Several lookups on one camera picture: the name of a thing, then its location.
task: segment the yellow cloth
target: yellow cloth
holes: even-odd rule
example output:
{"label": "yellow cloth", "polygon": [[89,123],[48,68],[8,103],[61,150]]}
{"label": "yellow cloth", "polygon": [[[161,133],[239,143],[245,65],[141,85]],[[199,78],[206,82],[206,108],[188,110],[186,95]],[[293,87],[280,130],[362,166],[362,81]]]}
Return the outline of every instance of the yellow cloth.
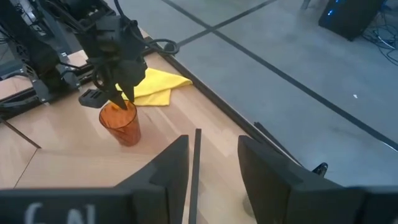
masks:
{"label": "yellow cloth", "polygon": [[180,75],[148,68],[145,79],[134,87],[134,104],[137,106],[168,106],[171,89],[191,84],[191,80]]}

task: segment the black floor line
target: black floor line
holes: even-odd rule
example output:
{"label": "black floor line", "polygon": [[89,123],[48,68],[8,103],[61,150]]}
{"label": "black floor line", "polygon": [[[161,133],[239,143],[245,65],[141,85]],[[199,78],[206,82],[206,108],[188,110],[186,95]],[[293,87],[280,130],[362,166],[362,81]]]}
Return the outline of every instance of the black floor line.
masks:
{"label": "black floor line", "polygon": [[[209,26],[208,24],[204,23],[201,19],[195,17],[194,15],[190,14],[183,8],[181,8],[179,5],[175,4],[174,2],[171,2],[170,0],[162,0],[164,3],[168,4],[169,6],[173,7],[176,9],[178,12],[181,12],[182,14],[186,15],[188,18],[196,22],[197,24],[205,27],[206,29],[211,29],[212,27]],[[275,74],[283,78],[284,80],[288,81],[290,84],[293,86],[296,86],[298,89],[306,93],[308,96],[311,96],[313,99],[317,100],[321,104],[325,105],[327,108],[331,109],[335,113],[339,114],[342,116],[344,119],[348,120],[349,122],[353,123],[355,126],[358,128],[362,129],[363,131],[367,132],[374,138],[384,142],[388,146],[392,147],[394,150],[398,151],[398,144],[393,141],[392,139],[388,138],[387,136],[381,134],[379,131],[376,131],[369,125],[365,124],[364,122],[360,121],[358,118],[355,118],[353,115],[349,114],[345,110],[341,109],[340,107],[336,106],[334,103],[328,101],[318,93],[315,93],[313,90],[309,89],[293,77],[289,76],[288,74],[284,73],[283,71],[279,70],[277,67],[273,66],[269,62],[265,61],[264,59],[260,58],[260,56],[256,55],[255,53],[251,52],[250,50],[246,49],[242,45],[238,44],[237,42],[233,41],[226,35],[220,33],[217,30],[212,30],[210,31],[214,33],[216,36],[219,38],[223,39],[225,42],[229,43],[236,49],[240,50],[242,53],[246,54],[248,57],[251,57],[253,60],[259,62],[261,65],[265,66],[269,70],[273,71]]]}
{"label": "black floor line", "polygon": [[189,44],[190,42],[192,42],[192,41],[194,41],[194,40],[196,40],[196,39],[199,39],[200,37],[203,37],[204,35],[207,35],[207,34],[209,34],[210,32],[213,32],[214,30],[217,30],[217,29],[219,29],[219,28],[221,28],[221,27],[223,27],[223,26],[226,26],[226,25],[228,25],[228,24],[230,24],[230,23],[232,23],[232,22],[234,22],[234,21],[236,21],[236,20],[238,20],[238,19],[240,19],[240,18],[242,18],[242,17],[244,17],[244,16],[246,16],[246,15],[249,15],[249,14],[252,13],[252,12],[256,12],[257,10],[262,9],[263,7],[269,5],[269,4],[273,3],[273,2],[276,2],[276,1],[277,1],[277,0],[268,0],[268,1],[263,2],[263,3],[261,3],[261,4],[257,5],[257,6],[254,6],[253,8],[248,9],[248,10],[246,10],[246,11],[244,11],[244,12],[242,12],[242,13],[240,13],[240,14],[238,14],[238,15],[236,15],[236,16],[230,18],[230,19],[227,19],[227,20],[225,20],[224,22],[220,22],[219,24],[217,24],[217,25],[215,25],[215,26],[213,26],[213,27],[210,27],[210,28],[208,28],[208,29],[206,29],[206,30],[204,30],[204,31],[202,31],[202,32],[199,32],[199,33],[197,33],[197,34],[195,34],[195,35],[193,35],[193,36],[191,36],[191,37],[188,37],[188,38],[185,39],[185,40],[180,41],[180,42],[178,43],[178,45],[179,45],[180,47],[182,47],[182,46],[184,46],[185,44]]}

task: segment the black computer tower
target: black computer tower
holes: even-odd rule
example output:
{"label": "black computer tower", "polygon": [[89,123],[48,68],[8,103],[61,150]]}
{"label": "black computer tower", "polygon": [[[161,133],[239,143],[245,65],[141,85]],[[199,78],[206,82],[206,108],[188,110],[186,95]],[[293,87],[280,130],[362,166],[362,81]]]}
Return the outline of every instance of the black computer tower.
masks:
{"label": "black computer tower", "polygon": [[318,24],[352,41],[367,28],[385,0],[329,0]]}

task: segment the wooden table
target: wooden table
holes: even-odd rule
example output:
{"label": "wooden table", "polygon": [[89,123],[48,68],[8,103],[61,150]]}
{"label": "wooden table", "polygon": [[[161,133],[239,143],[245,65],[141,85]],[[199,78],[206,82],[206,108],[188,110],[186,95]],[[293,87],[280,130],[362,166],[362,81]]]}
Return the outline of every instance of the wooden table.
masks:
{"label": "wooden table", "polygon": [[[178,74],[158,54],[145,60],[151,68]],[[84,64],[84,52],[72,54],[70,63]],[[24,78],[10,78],[0,83],[0,98],[28,87],[30,83]],[[242,205],[246,191],[237,144],[238,136],[245,133],[194,86],[172,90],[170,106],[139,107],[142,139],[133,147],[120,146],[98,121],[100,110],[79,104],[80,94],[77,91],[9,120],[41,149],[0,124],[1,189],[114,186],[181,134],[190,137],[192,165],[195,129],[202,128],[198,223],[255,223]],[[188,219],[189,195],[190,185],[184,223]]]}

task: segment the orange cup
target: orange cup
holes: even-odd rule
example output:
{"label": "orange cup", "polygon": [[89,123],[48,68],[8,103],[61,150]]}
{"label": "orange cup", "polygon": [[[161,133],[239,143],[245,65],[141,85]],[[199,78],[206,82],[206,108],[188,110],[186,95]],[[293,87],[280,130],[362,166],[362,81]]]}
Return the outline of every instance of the orange cup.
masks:
{"label": "orange cup", "polygon": [[110,102],[99,112],[100,123],[123,146],[133,146],[141,138],[136,106],[128,100],[124,101],[127,110]]}

